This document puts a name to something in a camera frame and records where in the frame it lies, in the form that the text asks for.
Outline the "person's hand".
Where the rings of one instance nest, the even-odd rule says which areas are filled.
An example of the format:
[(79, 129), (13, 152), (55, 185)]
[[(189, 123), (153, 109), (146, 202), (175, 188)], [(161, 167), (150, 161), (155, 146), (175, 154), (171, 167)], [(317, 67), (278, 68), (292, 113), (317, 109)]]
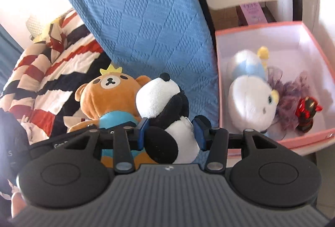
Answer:
[(11, 217), (14, 218), (26, 206), (27, 206), (27, 203), (23, 199), (21, 193), (15, 192), (11, 197)]

